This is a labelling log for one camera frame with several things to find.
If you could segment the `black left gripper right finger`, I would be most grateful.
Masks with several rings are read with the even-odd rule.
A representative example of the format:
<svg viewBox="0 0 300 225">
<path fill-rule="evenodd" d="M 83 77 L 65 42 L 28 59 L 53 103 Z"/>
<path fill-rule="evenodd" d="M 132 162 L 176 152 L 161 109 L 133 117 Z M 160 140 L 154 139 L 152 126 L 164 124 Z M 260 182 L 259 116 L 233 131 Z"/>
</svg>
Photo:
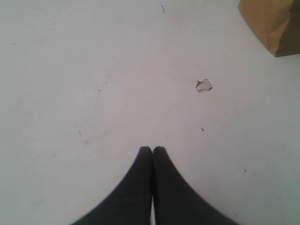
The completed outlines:
<svg viewBox="0 0 300 225">
<path fill-rule="evenodd" d="M 235 225 L 184 180 L 166 149 L 153 150 L 154 212 L 157 225 Z"/>
</svg>

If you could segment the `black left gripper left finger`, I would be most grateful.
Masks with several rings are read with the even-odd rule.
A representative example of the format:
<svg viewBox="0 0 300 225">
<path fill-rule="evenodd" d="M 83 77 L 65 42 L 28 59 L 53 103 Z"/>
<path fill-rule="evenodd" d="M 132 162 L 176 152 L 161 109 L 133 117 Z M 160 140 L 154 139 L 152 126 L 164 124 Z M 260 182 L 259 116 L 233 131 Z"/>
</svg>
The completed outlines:
<svg viewBox="0 0 300 225">
<path fill-rule="evenodd" d="M 152 205 L 152 151 L 141 147 L 117 187 L 75 225 L 149 225 Z"/>
</svg>

